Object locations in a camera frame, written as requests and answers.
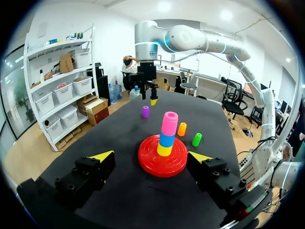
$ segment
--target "white plastic box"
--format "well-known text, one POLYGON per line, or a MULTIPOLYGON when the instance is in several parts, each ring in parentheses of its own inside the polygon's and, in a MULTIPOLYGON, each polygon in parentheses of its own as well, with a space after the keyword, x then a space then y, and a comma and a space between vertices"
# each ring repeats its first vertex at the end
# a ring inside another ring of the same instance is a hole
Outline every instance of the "white plastic box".
POLYGON ((71 58, 75 60, 74 68, 82 68, 91 64, 91 52, 89 49, 76 49, 71 52, 71 58))
POLYGON ((84 78, 84 80, 78 82, 74 82, 74 81, 72 82, 73 89, 75 93, 78 95, 89 93, 92 90, 92 77, 84 76, 82 78, 84 78))
POLYGON ((52 140, 63 132, 60 120, 57 115, 53 115, 43 122, 52 140))
POLYGON ((77 109, 74 106, 67 106, 58 112, 58 116, 67 128, 74 126, 78 122, 77 109))
POLYGON ((49 112, 54 108, 52 92, 43 92, 41 94, 34 94, 35 103, 41 112, 41 115, 49 112))
POLYGON ((68 84, 67 86, 64 86, 60 89, 55 89, 53 90, 54 93, 56 94, 56 97, 58 99, 58 102, 60 104, 63 104, 64 102, 70 100, 73 98, 72 95, 72 83, 68 84))

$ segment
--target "glass wall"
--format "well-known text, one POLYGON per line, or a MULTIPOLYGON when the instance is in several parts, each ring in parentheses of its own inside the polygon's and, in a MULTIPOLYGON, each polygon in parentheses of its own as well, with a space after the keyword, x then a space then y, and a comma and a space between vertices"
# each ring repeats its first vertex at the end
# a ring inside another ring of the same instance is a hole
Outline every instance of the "glass wall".
POLYGON ((23 49, 20 47, 5 57, 1 69, 1 100, 9 125, 19 138, 36 122, 30 105, 23 74, 23 49))

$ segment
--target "orange cup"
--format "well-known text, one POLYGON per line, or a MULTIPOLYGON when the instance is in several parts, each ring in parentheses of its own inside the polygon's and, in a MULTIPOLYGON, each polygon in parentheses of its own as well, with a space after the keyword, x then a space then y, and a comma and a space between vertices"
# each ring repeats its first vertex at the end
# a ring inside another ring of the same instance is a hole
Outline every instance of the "orange cup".
POLYGON ((178 129, 178 135, 180 137, 183 137, 185 135, 185 132, 186 132, 186 123, 180 123, 179 125, 179 129, 178 129))

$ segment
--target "potted plant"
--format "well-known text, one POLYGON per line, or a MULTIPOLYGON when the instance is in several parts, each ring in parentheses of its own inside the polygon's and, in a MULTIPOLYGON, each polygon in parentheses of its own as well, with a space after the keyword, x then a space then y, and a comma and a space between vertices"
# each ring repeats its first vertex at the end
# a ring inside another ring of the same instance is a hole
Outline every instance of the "potted plant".
POLYGON ((27 116, 27 119, 32 122, 34 120, 34 114, 32 108, 29 108, 26 97, 27 97, 27 90, 25 87, 25 81, 24 79, 18 80, 18 84, 15 88, 14 91, 15 94, 15 101, 16 104, 18 104, 20 107, 25 107, 26 113, 25 115, 27 116))

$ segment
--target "white robotic arm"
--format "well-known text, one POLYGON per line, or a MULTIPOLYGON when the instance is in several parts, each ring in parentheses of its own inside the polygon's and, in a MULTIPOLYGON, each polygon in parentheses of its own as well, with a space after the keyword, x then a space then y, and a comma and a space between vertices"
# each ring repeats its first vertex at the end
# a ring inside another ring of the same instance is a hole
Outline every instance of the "white robotic arm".
MULTIPOLYGON (((140 62, 157 60, 158 45, 171 53, 200 50, 225 54, 228 62, 236 66, 249 83, 255 105, 264 108, 261 140, 275 136, 273 92, 269 88, 261 90, 255 76, 242 63, 250 58, 250 54, 239 42, 222 34, 201 31, 185 25, 177 25, 168 30, 158 27, 154 21, 143 21, 135 26, 137 60, 140 62)), ((274 172, 275 166, 283 159, 283 153, 281 147, 274 152, 271 144, 271 140, 265 141, 253 153, 246 156, 247 163, 240 166, 241 177, 247 178, 248 183, 254 184, 253 187, 257 184, 266 184, 267 186, 289 189, 300 164, 282 162, 274 172)))

